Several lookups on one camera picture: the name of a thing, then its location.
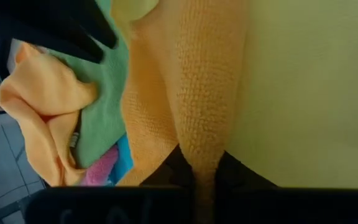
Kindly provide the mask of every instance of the textured fabric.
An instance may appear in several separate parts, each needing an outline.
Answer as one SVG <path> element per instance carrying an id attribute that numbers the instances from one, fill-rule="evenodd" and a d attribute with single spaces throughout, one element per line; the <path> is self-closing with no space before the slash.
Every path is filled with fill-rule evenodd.
<path id="1" fill-rule="evenodd" d="M 358 1 L 251 0 L 227 147 L 282 187 L 358 188 Z"/>
<path id="2" fill-rule="evenodd" d="M 179 143 L 195 174 L 198 214 L 208 209 L 232 124 L 245 9 L 244 0 L 160 1 L 132 22 L 122 113 L 134 168 L 119 184 L 140 184 Z"/>
<path id="3" fill-rule="evenodd" d="M 112 18 L 109 16 L 109 0 L 96 2 L 114 29 Z M 75 159 L 84 168 L 97 161 L 125 134 L 120 99 L 124 91 L 128 51 L 122 40 L 119 40 L 115 49 L 109 49 L 99 42 L 98 44 L 104 52 L 104 59 L 100 64 L 51 51 L 73 69 L 80 81 L 95 82 L 98 86 L 98 100 L 81 112 L 80 139 L 74 152 Z"/>
<path id="4" fill-rule="evenodd" d="M 92 166 L 87 168 L 85 178 L 82 182 L 84 186 L 104 186 L 118 159 L 118 149 L 114 145 Z"/>
<path id="5" fill-rule="evenodd" d="M 138 20 L 148 14 L 158 4 L 158 0 L 117 0 L 112 1 L 114 7 L 111 14 L 114 14 L 114 22 L 119 27 L 120 33 L 124 36 L 126 44 L 130 35 L 134 35 L 131 30 L 130 21 Z"/>
<path id="6" fill-rule="evenodd" d="M 27 43 L 17 66 L 0 86 L 1 107 L 19 123 L 30 165 L 51 186 L 73 185 L 83 177 L 69 143 L 79 110 L 96 98 L 95 85 L 79 82 L 55 57 Z"/>
<path id="7" fill-rule="evenodd" d="M 117 141 L 118 146 L 118 160 L 116 165 L 114 165 L 114 169 L 109 174 L 109 183 L 111 185 L 115 185 L 121 180 L 125 174 L 131 170 L 134 166 L 134 161 L 131 157 L 131 150 L 129 149 L 128 137 L 127 135 L 123 135 Z"/>

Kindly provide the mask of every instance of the green microfiber towel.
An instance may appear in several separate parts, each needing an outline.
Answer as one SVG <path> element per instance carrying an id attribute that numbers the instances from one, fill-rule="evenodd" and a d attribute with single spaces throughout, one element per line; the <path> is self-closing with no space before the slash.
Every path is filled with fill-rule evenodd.
<path id="1" fill-rule="evenodd" d="M 98 99 L 82 110 L 80 138 L 73 152 L 79 166 L 84 168 L 92 165 L 125 134 L 120 99 L 127 73 L 128 50 L 109 15 L 110 0 L 96 2 L 119 38 L 118 47 L 109 49 L 98 42 L 104 52 L 100 64 L 50 50 L 75 72 L 80 81 L 98 85 Z"/>

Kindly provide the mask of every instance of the pink cloth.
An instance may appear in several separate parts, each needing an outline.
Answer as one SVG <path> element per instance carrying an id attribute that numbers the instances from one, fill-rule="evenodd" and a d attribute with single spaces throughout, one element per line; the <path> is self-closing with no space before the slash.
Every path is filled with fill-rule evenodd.
<path id="1" fill-rule="evenodd" d="M 81 184 L 83 186 L 105 185 L 117 159 L 118 147 L 113 145 L 98 161 L 86 170 L 85 178 Z"/>

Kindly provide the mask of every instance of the black object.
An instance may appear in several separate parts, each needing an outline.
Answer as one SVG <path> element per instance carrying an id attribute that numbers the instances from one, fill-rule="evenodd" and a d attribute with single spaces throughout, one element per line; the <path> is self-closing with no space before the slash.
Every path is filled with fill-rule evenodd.
<path id="1" fill-rule="evenodd" d="M 103 51 L 88 34 L 110 48 L 116 45 L 117 37 L 94 0 L 0 0 L 0 35 L 7 39 L 99 63 Z"/>
<path id="2" fill-rule="evenodd" d="M 226 206 L 226 223 L 358 223 L 358 190 L 245 190 Z"/>
<path id="3" fill-rule="evenodd" d="M 190 223 L 190 198 L 179 187 L 68 187 L 37 194 L 26 224 Z"/>
<path id="4" fill-rule="evenodd" d="M 358 223 L 358 190 L 280 188 L 226 152 L 215 181 L 215 223 Z M 187 224 L 193 189 L 191 167 L 177 146 L 139 188 L 48 189 L 31 201 L 25 220 Z"/>

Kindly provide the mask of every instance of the microfiber towel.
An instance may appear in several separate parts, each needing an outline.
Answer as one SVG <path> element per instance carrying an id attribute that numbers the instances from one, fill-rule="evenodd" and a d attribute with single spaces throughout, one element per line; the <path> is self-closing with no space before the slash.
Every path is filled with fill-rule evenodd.
<path id="1" fill-rule="evenodd" d="M 124 91 L 128 51 L 109 16 L 109 0 L 96 2 L 118 35 L 118 46 L 109 49 L 97 42 L 104 52 L 100 64 L 50 50 L 51 54 L 62 59 L 74 71 L 80 81 L 95 82 L 98 86 L 98 99 L 81 112 L 80 136 L 73 152 L 77 163 L 84 168 L 97 161 L 126 132 L 120 99 Z"/>
<path id="2" fill-rule="evenodd" d="M 118 149 L 114 145 L 99 160 L 86 170 L 82 185 L 85 186 L 104 186 L 118 159 Z"/>
<path id="3" fill-rule="evenodd" d="M 358 189 L 358 1 L 251 0 L 227 151 L 281 187 Z"/>
<path id="4" fill-rule="evenodd" d="M 214 173 L 234 116 L 246 1 L 160 1 L 136 21 L 116 14 L 119 1 L 111 14 L 131 31 L 122 114 L 134 160 L 119 185 L 140 184 L 179 144 L 196 179 L 197 217 L 210 221 Z"/>
<path id="5" fill-rule="evenodd" d="M 117 145 L 119 151 L 118 160 L 109 174 L 109 183 L 111 185 L 117 184 L 134 166 L 126 134 L 118 139 Z"/>
<path id="6" fill-rule="evenodd" d="M 1 107 L 19 123 L 30 165 L 51 186 L 74 185 L 76 168 L 69 143 L 79 110 L 96 98 L 92 83 L 79 82 L 57 58 L 23 43 L 17 65 L 0 86 Z"/>

